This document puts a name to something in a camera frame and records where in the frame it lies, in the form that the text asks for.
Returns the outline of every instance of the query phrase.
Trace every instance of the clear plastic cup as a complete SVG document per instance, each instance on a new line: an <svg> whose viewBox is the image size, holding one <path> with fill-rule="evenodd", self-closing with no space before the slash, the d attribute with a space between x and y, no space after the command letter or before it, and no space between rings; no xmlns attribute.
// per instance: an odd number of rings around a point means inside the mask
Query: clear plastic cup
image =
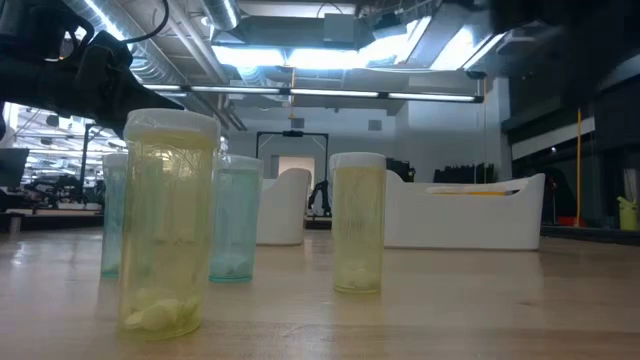
<svg viewBox="0 0 640 360"><path fill-rule="evenodd" d="M331 156L334 289L375 293L382 283L386 158L372 153Z"/></svg>
<svg viewBox="0 0 640 360"><path fill-rule="evenodd" d="M119 328L142 339L180 336L202 321L219 123L185 111L136 110L124 135Z"/></svg>
<svg viewBox="0 0 640 360"><path fill-rule="evenodd" d="M253 278L261 160L222 155L214 171L215 221L209 280L244 282Z"/></svg>
<svg viewBox="0 0 640 360"><path fill-rule="evenodd" d="M127 177L127 154L111 154L102 159L104 183L104 226L102 235L102 263L105 277L118 277L122 251L122 222L124 219L124 189Z"/></svg>

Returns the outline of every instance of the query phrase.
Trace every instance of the ceiling light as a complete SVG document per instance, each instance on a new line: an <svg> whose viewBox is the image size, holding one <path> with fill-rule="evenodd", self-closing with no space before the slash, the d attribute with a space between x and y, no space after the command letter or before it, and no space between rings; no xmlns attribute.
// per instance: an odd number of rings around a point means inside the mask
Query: ceiling light
<svg viewBox="0 0 640 360"><path fill-rule="evenodd" d="M418 41L420 41L422 35L424 35L424 32L427 31L427 26L429 26L430 22L431 16L427 16L420 20L414 20L407 24L407 33L410 34L409 39L407 40L406 44L400 49L400 51L398 51L395 60L396 64L404 63L407 61L409 56L411 56L411 53L413 53L413 50L418 45Z"/></svg>
<svg viewBox="0 0 640 360"><path fill-rule="evenodd" d="M396 50L402 48L407 43L407 38L407 34L402 34L378 39L360 49L358 55L361 57L365 66L370 61L388 59L396 56Z"/></svg>
<svg viewBox="0 0 640 360"><path fill-rule="evenodd" d="M331 97L359 97L370 99L393 100L418 100L418 101L451 101L451 102L482 102L482 96L472 95L447 95L429 93L388 93L386 91L359 91L359 90L330 90L330 89L304 89L304 88L260 88L243 86L189 86L180 87L184 92L212 92L223 94L254 94L254 95L310 95Z"/></svg>
<svg viewBox="0 0 640 360"><path fill-rule="evenodd" d="M47 155L65 155L69 157L82 157L82 150L45 150L45 149L31 149L30 154L47 154ZM117 154L121 151L87 151L88 156L101 156L108 154Z"/></svg>
<svg viewBox="0 0 640 360"><path fill-rule="evenodd" d="M477 102L479 98L476 97L476 96L467 96L467 95L389 93L389 99L395 99L395 100L422 100L422 101L451 101L451 102Z"/></svg>
<svg viewBox="0 0 640 360"><path fill-rule="evenodd" d="M365 67L355 50L296 49L287 65L309 70L344 70Z"/></svg>
<svg viewBox="0 0 640 360"><path fill-rule="evenodd" d="M144 85L149 90L154 91L180 91L180 85Z"/></svg>
<svg viewBox="0 0 640 360"><path fill-rule="evenodd" d="M319 95L319 96L343 96L376 98L375 91L350 91L350 90L322 90L322 89L291 89L291 95Z"/></svg>
<svg viewBox="0 0 640 360"><path fill-rule="evenodd" d="M158 92L158 95L162 95L164 97L187 97L189 94L187 93L170 93L170 92Z"/></svg>
<svg viewBox="0 0 640 360"><path fill-rule="evenodd" d="M474 53L473 34L462 28L442 49L438 58L431 64L431 70L457 70Z"/></svg>
<svg viewBox="0 0 640 360"><path fill-rule="evenodd" d="M502 38L506 35L507 33L502 33L502 34L498 34L496 36L494 36L493 38L486 38L484 39L481 43L480 43L480 50L478 50L472 57L471 59L469 59L467 62L464 63L464 65L462 65L462 67L467 70L470 67L472 67L476 62L478 62L478 60L482 59L482 57L484 57L489 50L491 50L494 46L496 46L496 44L498 42L500 42L500 40L502 40Z"/></svg>
<svg viewBox="0 0 640 360"><path fill-rule="evenodd" d="M280 89L277 88L260 88L260 87L244 87L244 86L191 86L191 90L200 92L213 92L224 94L257 94L257 95L274 95L279 94Z"/></svg>
<svg viewBox="0 0 640 360"><path fill-rule="evenodd" d="M107 141L108 144L113 144L114 146L118 146L121 148L126 148L127 147L127 143L124 142L124 140L120 140L120 139L111 139L109 141Z"/></svg>
<svg viewBox="0 0 640 360"><path fill-rule="evenodd" d="M280 50L212 46L221 64L233 66L284 66Z"/></svg>

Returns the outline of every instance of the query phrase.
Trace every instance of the wooden table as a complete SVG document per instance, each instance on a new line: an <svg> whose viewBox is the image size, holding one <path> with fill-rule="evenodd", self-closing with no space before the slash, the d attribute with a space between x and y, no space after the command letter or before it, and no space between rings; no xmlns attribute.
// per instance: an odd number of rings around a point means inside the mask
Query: wooden table
<svg viewBox="0 0 640 360"><path fill-rule="evenodd" d="M193 334L115 335L100 230L0 237L0 359L640 358L640 248L385 250L383 292L332 290L330 233L259 247L255 278L210 284Z"/></svg>

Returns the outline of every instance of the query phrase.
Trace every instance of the yellow container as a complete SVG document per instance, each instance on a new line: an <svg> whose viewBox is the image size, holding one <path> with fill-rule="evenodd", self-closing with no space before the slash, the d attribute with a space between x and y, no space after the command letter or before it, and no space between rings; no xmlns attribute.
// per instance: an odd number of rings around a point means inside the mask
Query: yellow container
<svg viewBox="0 0 640 360"><path fill-rule="evenodd" d="M620 202L620 230L638 231L638 204L627 201L622 196L618 197Z"/></svg>
<svg viewBox="0 0 640 360"><path fill-rule="evenodd" d="M382 283L386 159L379 154L331 157L334 289L375 293Z"/></svg>
<svg viewBox="0 0 640 360"><path fill-rule="evenodd" d="M120 330L157 340L195 330L211 247L211 174L219 124L165 109L129 114Z"/></svg>

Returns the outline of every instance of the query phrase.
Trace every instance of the pipe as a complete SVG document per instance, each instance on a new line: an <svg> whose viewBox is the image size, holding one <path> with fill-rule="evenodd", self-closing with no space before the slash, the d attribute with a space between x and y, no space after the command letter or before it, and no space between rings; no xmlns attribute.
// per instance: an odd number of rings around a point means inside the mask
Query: pipe
<svg viewBox="0 0 640 360"><path fill-rule="evenodd" d="M204 43L204 41L202 41L202 38L200 37L201 36L200 33L198 32L198 30L196 30L196 28L193 27L193 25L191 24L191 20L187 17L184 11L179 6L176 5L176 0L169 1L169 9L171 12L171 16L174 16L175 19L178 22L180 22L182 26L184 26L184 29L191 36L191 40L193 40L193 42L196 44L198 49L200 49L202 54L204 54L204 57L207 59L207 61L209 61L209 64L211 65L211 67L215 70L217 74L216 80L220 81L223 84L228 84L229 79L227 78L224 72L224 69L222 68L222 65L218 61L218 58L216 58L216 55L213 53L213 49L211 49L210 45L207 45Z"/></svg>
<svg viewBox="0 0 640 360"><path fill-rule="evenodd" d="M167 24L173 29L173 32L176 33L178 39L180 39L180 41L184 44L191 56L193 56L198 64L200 64L202 69L204 69L204 72L213 79L219 79L218 74L216 74L216 71L213 69L213 66L211 66L211 64L207 62L207 60L204 58L204 56L202 56L198 49L193 46L193 43L191 43L191 41L187 39L187 35L184 33L184 31L182 31L180 25L178 25L178 23L176 23L171 17L169 17L169 21L167 22Z"/></svg>
<svg viewBox="0 0 640 360"><path fill-rule="evenodd" d="M91 22L96 32L108 31L117 38L131 38L146 33L116 0L92 0L89 2L87 0L64 0L64 3L78 15ZM130 68L144 84L189 83L153 39L145 41L144 46L135 45L133 49L136 60ZM191 111L207 115L213 113L213 106L200 95L189 96L180 102ZM228 128L229 124L222 123L222 126Z"/></svg>
<svg viewBox="0 0 640 360"><path fill-rule="evenodd" d="M235 0L200 0L200 3L216 30L229 31L240 23L240 9Z"/></svg>

